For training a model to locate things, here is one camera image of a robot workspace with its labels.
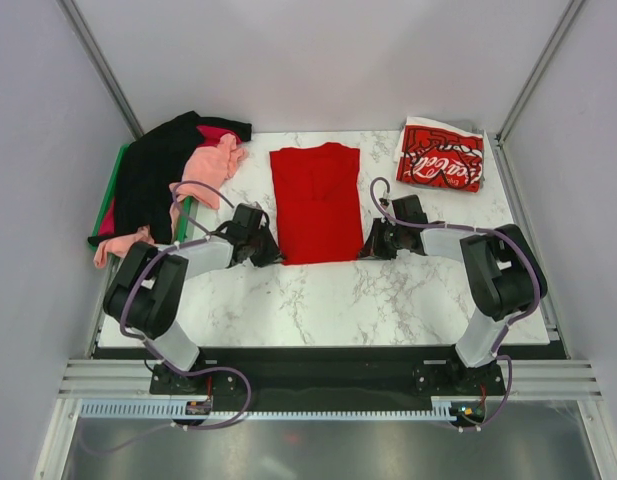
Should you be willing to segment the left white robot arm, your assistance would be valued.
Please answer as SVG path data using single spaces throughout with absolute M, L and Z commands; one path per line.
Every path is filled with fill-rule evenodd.
M 177 320 L 185 281 L 247 261 L 266 267 L 282 260 L 269 215 L 241 203 L 231 220 L 201 239 L 166 247 L 133 244 L 104 295 L 103 311 L 123 336 L 140 340 L 157 357 L 153 394 L 211 394 L 204 354 Z

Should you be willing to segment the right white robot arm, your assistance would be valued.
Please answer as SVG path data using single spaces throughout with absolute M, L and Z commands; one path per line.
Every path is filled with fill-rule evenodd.
M 478 392 L 496 379 L 498 353 L 511 326 L 547 294 L 545 276 L 520 228 L 495 229 L 430 222 L 419 197 L 372 199 L 381 216 L 360 259 L 393 260 L 401 251 L 454 260 L 464 267 L 475 305 L 460 339 L 441 363 L 415 367 L 418 391 Z

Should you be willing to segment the plain red t-shirt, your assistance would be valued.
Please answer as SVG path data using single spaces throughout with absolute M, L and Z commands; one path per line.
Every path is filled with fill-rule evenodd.
M 269 154 L 279 247 L 286 265 L 357 259 L 364 238 L 360 150 L 328 142 Z

